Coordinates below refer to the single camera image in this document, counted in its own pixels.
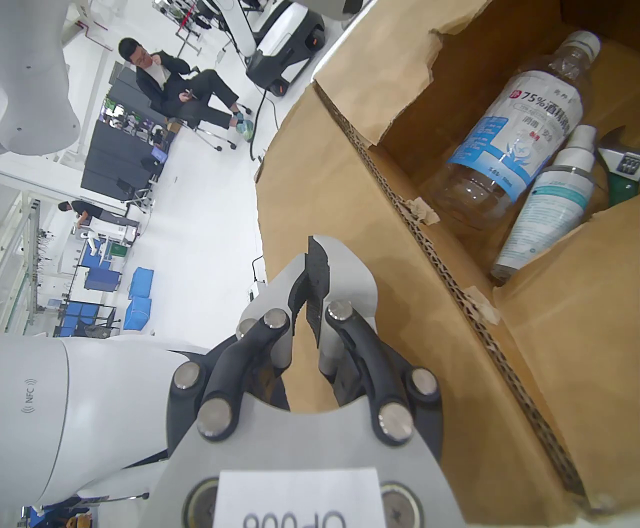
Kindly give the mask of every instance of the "black pants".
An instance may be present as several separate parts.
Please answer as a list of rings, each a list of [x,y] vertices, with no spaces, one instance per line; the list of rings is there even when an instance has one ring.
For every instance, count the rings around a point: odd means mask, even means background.
[[[204,70],[194,78],[185,81],[187,89],[193,90],[194,99],[181,102],[176,117],[186,120],[189,126],[196,126],[200,121],[208,121],[219,127],[228,129],[231,114],[221,112],[209,106],[209,98],[215,95],[229,108],[238,100],[238,96],[220,78],[215,70]]]

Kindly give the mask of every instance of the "black suit jacket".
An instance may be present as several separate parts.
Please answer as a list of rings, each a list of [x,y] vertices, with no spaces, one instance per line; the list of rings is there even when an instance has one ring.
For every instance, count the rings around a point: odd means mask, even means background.
[[[178,57],[172,57],[164,51],[152,53],[151,55],[160,56],[162,66],[169,70],[171,77],[164,85],[163,90],[151,75],[136,66],[136,84],[151,101],[152,110],[166,117],[175,117],[180,108],[180,100],[177,97],[171,97],[173,95],[170,93],[172,84],[178,80],[182,81],[181,76],[188,75],[191,72],[191,67],[186,61]]]

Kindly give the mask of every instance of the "bottle label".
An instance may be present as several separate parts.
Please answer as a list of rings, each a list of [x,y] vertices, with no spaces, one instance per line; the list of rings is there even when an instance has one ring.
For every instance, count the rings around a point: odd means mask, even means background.
[[[593,192],[579,174],[549,170],[536,179],[496,264],[520,269],[578,226]]]
[[[505,86],[449,162],[491,178],[515,202],[581,118],[574,87],[525,72]]]

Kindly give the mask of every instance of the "man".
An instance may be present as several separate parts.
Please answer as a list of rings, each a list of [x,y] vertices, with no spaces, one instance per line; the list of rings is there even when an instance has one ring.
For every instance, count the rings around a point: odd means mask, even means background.
[[[136,66],[136,84],[151,100],[153,110],[167,117],[184,119],[190,126],[208,121],[225,129],[235,127],[246,141],[251,141],[253,122],[244,118],[236,103],[238,96],[215,70],[204,70],[191,79],[183,79],[183,75],[191,72],[184,60],[164,51],[150,55],[137,40],[129,37],[120,41],[118,52]],[[209,106],[212,94],[232,115]]]
[[[99,218],[102,221],[114,223],[116,225],[132,225],[135,228],[138,228],[140,222],[135,220],[130,220],[124,216],[118,216],[117,214],[113,214],[112,212],[105,211],[103,208],[98,207],[97,205],[88,204],[87,202],[83,202],[82,200],[74,200],[73,202],[60,202],[58,204],[58,209],[61,211],[71,211],[72,209],[80,215],[80,218],[76,222],[76,226],[79,228],[82,222],[84,222],[87,218]]]

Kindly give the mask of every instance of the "nfc logo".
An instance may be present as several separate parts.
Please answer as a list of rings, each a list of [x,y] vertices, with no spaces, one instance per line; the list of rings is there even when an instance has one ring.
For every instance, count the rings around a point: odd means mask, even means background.
[[[35,407],[33,406],[33,391],[34,391],[34,386],[36,385],[36,383],[38,383],[38,381],[28,378],[24,380],[24,383],[27,386],[27,392],[26,392],[26,397],[24,399],[24,407],[22,407],[20,411],[26,414],[30,414],[36,410]]]

